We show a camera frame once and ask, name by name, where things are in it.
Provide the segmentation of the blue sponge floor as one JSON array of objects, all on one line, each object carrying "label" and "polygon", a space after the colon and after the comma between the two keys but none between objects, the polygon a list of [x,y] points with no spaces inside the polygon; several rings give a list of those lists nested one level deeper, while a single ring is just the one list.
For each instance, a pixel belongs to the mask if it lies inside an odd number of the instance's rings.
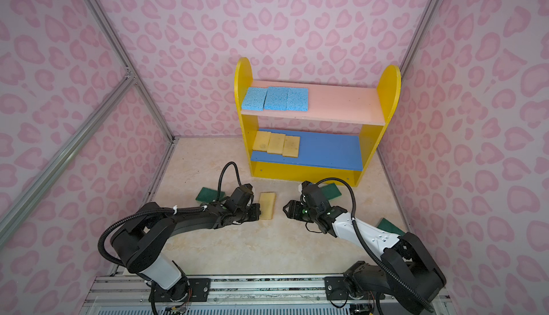
[{"label": "blue sponge floor", "polygon": [[288,88],[287,89],[287,111],[307,112],[309,104],[309,89]]},{"label": "blue sponge floor", "polygon": [[264,101],[264,110],[286,111],[288,91],[289,89],[286,87],[268,87]]}]

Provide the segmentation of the yellow sponge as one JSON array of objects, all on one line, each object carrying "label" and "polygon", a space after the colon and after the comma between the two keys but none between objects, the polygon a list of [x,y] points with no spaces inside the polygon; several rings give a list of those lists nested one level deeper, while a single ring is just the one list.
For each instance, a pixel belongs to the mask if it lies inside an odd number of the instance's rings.
[{"label": "yellow sponge", "polygon": [[285,144],[285,135],[283,133],[270,133],[270,140],[267,146],[267,153],[282,155]]}]

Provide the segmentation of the yellow sponge shelf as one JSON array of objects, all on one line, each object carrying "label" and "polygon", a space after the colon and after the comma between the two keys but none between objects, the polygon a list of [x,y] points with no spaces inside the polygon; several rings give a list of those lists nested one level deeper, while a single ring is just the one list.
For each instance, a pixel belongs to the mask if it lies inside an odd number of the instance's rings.
[{"label": "yellow sponge shelf", "polygon": [[252,145],[253,151],[267,152],[270,143],[270,131],[258,131]]}]

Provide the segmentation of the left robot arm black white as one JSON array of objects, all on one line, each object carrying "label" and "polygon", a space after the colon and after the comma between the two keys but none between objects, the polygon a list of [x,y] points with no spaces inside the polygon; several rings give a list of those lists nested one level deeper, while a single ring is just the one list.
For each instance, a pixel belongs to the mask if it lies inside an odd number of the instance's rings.
[{"label": "left robot arm black white", "polygon": [[179,300],[187,293],[188,282],[182,269],[162,253],[168,239],[202,229],[256,222],[260,214],[250,184],[238,186],[220,201],[191,208],[167,208],[150,202],[109,226],[100,236],[98,249],[105,259]]}]

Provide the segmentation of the yellow sponge floor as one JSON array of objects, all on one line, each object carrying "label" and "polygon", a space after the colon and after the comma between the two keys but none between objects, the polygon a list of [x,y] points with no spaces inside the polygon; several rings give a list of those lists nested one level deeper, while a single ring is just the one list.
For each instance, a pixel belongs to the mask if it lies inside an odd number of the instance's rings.
[{"label": "yellow sponge floor", "polygon": [[297,158],[299,156],[300,137],[286,136],[282,155],[284,157]]},{"label": "yellow sponge floor", "polygon": [[260,220],[271,220],[274,214],[276,193],[265,192],[260,194]]}]

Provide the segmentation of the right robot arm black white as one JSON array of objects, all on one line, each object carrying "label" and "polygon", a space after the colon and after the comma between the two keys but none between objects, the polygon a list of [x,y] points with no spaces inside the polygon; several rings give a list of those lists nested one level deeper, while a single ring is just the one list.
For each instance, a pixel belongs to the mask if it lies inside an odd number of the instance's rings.
[{"label": "right robot arm black white", "polygon": [[321,234],[344,239],[363,248],[373,260],[354,263],[331,287],[328,300],[370,297],[376,307],[382,295],[393,296],[406,311],[433,313],[433,300],[447,279],[418,236],[383,231],[357,218],[357,199],[353,188],[342,183],[350,194],[351,209],[333,206],[324,195],[321,183],[305,181],[300,198],[289,201],[283,212],[289,219],[316,224]]}]

